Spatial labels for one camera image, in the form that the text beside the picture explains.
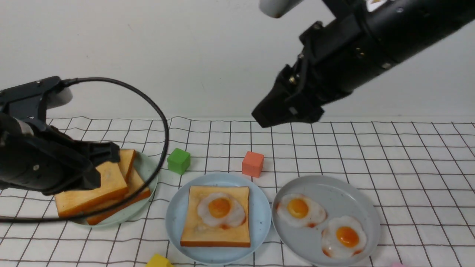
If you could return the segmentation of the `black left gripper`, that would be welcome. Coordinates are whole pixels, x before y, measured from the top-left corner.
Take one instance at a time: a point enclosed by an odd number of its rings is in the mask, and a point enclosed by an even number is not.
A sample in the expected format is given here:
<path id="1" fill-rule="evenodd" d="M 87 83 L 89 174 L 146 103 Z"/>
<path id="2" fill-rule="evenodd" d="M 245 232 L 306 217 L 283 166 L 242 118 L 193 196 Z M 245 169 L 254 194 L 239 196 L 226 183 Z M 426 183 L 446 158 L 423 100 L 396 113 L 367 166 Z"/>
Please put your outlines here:
<path id="1" fill-rule="evenodd" d="M 101 175 L 93 166 L 120 160 L 113 142 L 74 140 L 41 121 L 1 114 L 1 190 L 55 195 L 98 189 Z"/>

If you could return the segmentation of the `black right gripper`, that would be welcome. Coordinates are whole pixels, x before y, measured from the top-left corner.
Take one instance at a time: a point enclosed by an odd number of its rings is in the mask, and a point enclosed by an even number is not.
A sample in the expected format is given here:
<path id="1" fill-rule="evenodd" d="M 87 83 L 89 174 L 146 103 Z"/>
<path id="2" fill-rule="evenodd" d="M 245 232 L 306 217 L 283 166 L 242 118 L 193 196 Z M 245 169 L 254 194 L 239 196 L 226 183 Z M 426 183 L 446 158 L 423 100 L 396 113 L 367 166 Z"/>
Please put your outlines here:
<path id="1" fill-rule="evenodd" d="M 368 77 L 368 63 L 358 45 L 365 37 L 354 15 L 326 27 L 315 23 L 302 34 L 295 64 L 280 71 L 252 117 L 262 128 L 319 121 L 325 105 L 348 97 Z"/>

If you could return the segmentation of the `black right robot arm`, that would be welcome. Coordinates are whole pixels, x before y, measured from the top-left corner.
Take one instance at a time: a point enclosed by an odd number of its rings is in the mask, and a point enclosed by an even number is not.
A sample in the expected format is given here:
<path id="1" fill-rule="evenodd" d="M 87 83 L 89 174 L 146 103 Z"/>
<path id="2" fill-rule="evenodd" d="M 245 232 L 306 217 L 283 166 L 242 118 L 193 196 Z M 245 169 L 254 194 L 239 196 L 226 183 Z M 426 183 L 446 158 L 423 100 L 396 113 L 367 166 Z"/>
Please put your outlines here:
<path id="1" fill-rule="evenodd" d="M 323 106 L 474 21 L 473 0 L 325 0 L 335 19 L 299 36 L 302 51 L 252 111 L 263 128 L 318 122 Z"/>

